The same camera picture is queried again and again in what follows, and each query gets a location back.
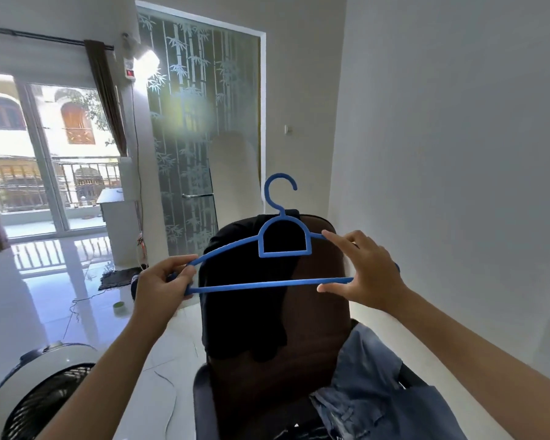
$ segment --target bamboo pattern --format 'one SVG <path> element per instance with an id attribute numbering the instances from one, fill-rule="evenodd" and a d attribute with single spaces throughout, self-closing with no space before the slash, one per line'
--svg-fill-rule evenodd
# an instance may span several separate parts
<path id="1" fill-rule="evenodd" d="M 201 254 L 218 231 L 213 198 L 181 195 L 212 191 L 207 147 L 220 132 L 258 145 L 259 39 L 147 9 L 138 23 L 160 60 L 147 87 L 169 254 Z"/>

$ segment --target hand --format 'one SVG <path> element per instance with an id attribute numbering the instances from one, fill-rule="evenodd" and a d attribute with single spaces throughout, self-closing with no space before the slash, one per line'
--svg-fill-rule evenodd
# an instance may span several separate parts
<path id="1" fill-rule="evenodd" d="M 137 295 L 131 323 L 138 325 L 156 341 L 183 301 L 185 288 L 196 274 L 194 266 L 185 266 L 198 255 L 170 256 L 144 270 L 138 277 Z M 179 273 L 173 281 L 165 282 L 170 273 Z"/>
<path id="2" fill-rule="evenodd" d="M 318 292 L 335 293 L 349 301 L 392 313 L 407 287 L 389 252 L 360 230 L 345 236 L 327 230 L 322 234 L 352 261 L 357 273 L 348 284 L 320 284 Z"/>

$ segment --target doorway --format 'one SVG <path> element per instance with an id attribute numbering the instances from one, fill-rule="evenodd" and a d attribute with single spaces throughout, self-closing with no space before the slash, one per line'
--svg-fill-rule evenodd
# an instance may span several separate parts
<path id="1" fill-rule="evenodd" d="M 101 232 L 96 204 L 120 186 L 98 93 L 0 74 L 0 221 L 18 242 Z"/>

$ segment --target door handle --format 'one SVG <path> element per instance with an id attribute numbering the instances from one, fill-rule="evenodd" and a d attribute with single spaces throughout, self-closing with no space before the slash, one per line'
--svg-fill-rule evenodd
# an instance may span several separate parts
<path id="1" fill-rule="evenodd" d="M 208 196 L 213 196 L 214 193 L 204 193 L 204 194 L 201 194 L 201 195 L 185 195 L 185 194 L 182 194 L 181 197 L 183 199 L 194 199 L 194 198 L 207 198 Z"/>

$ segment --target left hand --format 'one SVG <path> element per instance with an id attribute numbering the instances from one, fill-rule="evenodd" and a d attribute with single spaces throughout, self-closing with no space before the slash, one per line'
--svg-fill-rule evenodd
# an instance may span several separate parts
<path id="1" fill-rule="evenodd" d="M 196 274 L 194 266 L 185 266 L 198 255 L 170 256 L 145 269 L 138 277 L 137 295 L 131 317 L 132 325 L 156 341 L 167 328 L 167 323 L 183 301 L 183 294 Z M 173 272 L 179 273 L 173 281 L 165 282 Z"/>

